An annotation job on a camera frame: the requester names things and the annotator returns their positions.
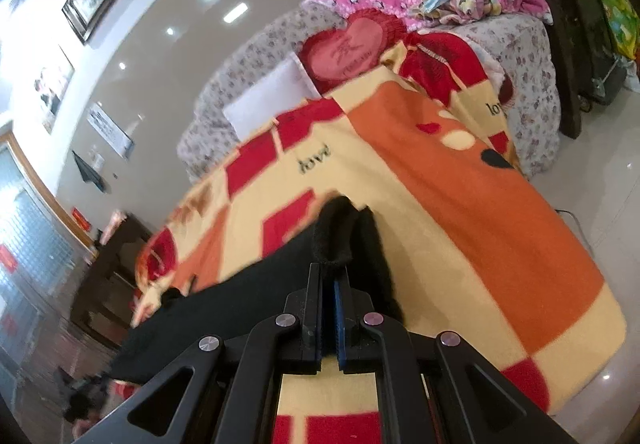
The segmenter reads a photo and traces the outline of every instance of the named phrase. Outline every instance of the yellow oval spot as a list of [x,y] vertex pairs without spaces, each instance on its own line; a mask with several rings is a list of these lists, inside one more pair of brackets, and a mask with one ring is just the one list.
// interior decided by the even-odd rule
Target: yellow oval spot
[[453,119],[453,120],[457,120],[456,116],[454,116],[451,112],[448,112],[447,110],[440,110],[438,112],[438,115],[440,117],[444,117],[445,119]]
[[476,143],[475,137],[464,130],[453,130],[440,140],[447,148],[453,150],[468,150]]

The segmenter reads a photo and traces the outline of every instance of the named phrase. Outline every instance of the black oval spot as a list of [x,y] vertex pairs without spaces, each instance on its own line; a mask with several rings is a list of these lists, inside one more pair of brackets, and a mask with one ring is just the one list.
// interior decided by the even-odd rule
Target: black oval spot
[[509,164],[505,159],[495,150],[488,148],[480,154],[482,162],[488,164],[493,168],[505,168],[513,169],[513,166]]

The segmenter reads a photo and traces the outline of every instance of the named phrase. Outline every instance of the black cloth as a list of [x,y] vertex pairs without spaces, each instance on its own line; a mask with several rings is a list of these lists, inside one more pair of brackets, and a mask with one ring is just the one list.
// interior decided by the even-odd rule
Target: black cloth
[[402,321],[371,210],[338,197],[287,244],[228,280],[187,297],[167,290],[161,307],[129,330],[110,376],[143,384],[203,335],[228,340],[249,333],[281,313],[289,293],[306,288],[312,263],[327,273],[346,265],[351,286],[369,293],[378,312]]

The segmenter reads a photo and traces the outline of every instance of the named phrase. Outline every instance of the green plastic bag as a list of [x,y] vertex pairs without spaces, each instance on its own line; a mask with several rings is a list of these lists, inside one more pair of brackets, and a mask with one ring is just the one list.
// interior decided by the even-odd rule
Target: green plastic bag
[[628,0],[602,0],[602,4],[618,52],[629,59],[636,59],[636,49],[640,47],[640,19],[631,2]]

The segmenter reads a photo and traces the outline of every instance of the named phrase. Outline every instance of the red pillow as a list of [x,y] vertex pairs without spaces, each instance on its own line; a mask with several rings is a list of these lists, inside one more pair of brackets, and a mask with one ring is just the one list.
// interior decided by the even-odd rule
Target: red pillow
[[321,94],[371,70],[380,55],[406,33],[399,18],[377,9],[357,10],[346,29],[323,30],[310,36],[298,58]]

